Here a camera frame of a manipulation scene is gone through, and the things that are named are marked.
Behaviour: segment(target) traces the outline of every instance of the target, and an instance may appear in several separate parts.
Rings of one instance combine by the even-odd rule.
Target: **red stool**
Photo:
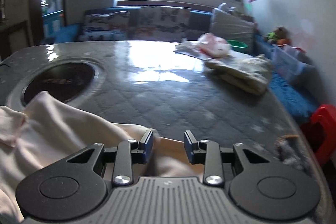
[[[336,108],[332,105],[321,105],[310,118],[312,126],[317,123],[322,126],[323,132],[315,132],[315,134],[324,134],[324,140],[315,152],[315,156],[323,166],[336,149]]]

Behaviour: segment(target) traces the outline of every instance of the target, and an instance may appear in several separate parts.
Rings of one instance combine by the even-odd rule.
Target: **teddy bear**
[[[264,41],[269,44],[276,44],[277,46],[283,46],[284,44],[290,44],[288,39],[288,31],[285,27],[277,27],[273,32],[263,36]]]

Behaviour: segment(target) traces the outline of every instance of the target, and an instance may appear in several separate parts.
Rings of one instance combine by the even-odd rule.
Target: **white blanket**
[[[0,106],[0,222],[23,220],[15,190],[27,175],[95,142],[114,147],[123,140],[140,140],[147,129],[108,122],[68,106],[47,92],[39,93],[23,113]],[[154,146],[159,142],[160,138],[156,138]],[[195,175],[189,166],[177,160],[155,160],[161,176]],[[137,167],[135,176],[144,170],[143,165]]]

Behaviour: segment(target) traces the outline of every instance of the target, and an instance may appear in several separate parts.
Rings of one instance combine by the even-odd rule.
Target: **mattress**
[[[100,83],[69,104],[110,122],[155,128],[162,137],[175,140],[191,130],[198,140],[210,139],[223,147],[245,143],[270,153],[279,137],[301,134],[270,90],[262,96],[248,94],[219,80],[201,60],[174,53],[174,48],[174,43],[144,41],[26,48],[1,64],[0,104],[20,110],[18,86],[49,67],[80,61],[100,68]],[[301,145],[309,155],[304,140]],[[333,213],[325,178],[314,159],[311,165],[321,185],[321,206]]]

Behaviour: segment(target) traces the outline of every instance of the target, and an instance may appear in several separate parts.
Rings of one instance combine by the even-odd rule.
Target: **blue bedding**
[[[310,116],[320,105],[307,90],[295,89],[275,71],[269,88],[298,125],[309,122]]]
[[[254,55],[265,54],[267,58],[272,59],[274,47],[266,43],[260,35],[256,35],[254,38]],[[298,125],[309,122],[310,116],[320,105],[308,90],[294,88],[275,71],[273,71],[273,78],[269,88]]]

